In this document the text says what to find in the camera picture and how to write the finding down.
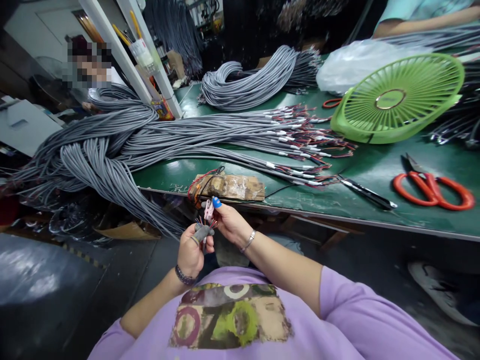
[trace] scissors blade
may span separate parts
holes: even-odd
[[[357,193],[363,195],[373,203],[379,205],[381,208],[385,210],[393,210],[398,208],[398,205],[380,195],[378,195],[376,192],[360,185],[358,182],[353,181],[352,179],[349,178],[342,178],[340,180],[345,186],[353,189]]]
[[[417,173],[421,173],[421,174],[426,174],[427,171],[425,171],[425,169],[423,167],[421,167],[419,165],[418,162],[416,162],[413,157],[411,157],[410,155],[406,154],[406,158],[408,160],[408,162],[410,163],[410,166],[411,168],[413,169],[413,171],[416,171]]]

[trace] blue fingernail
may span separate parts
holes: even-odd
[[[220,200],[219,200],[218,197],[214,197],[213,200],[212,200],[212,202],[213,202],[213,207],[214,207],[215,209],[217,209],[217,208],[219,208],[219,207],[222,206],[222,203],[220,202]]]

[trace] green fan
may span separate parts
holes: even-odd
[[[464,78],[462,63],[450,55],[423,54],[392,62],[347,91],[331,128],[361,143],[408,139],[458,102]]]

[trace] fan grille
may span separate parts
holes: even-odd
[[[432,115],[458,94],[462,64],[444,54],[406,57],[358,83],[345,99],[350,126],[364,132],[403,128]]]

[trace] red wire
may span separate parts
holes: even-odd
[[[204,177],[206,177],[207,175],[217,171],[218,169],[213,169],[213,170],[210,170],[209,172],[207,172],[205,175],[202,175],[200,176],[198,179],[196,180],[193,180],[193,182],[191,183],[191,185],[188,187],[188,192],[186,193],[186,197],[189,201],[192,201],[192,199],[190,198],[190,190],[192,189],[192,186],[195,185],[196,183],[198,183],[200,180],[202,180]]]

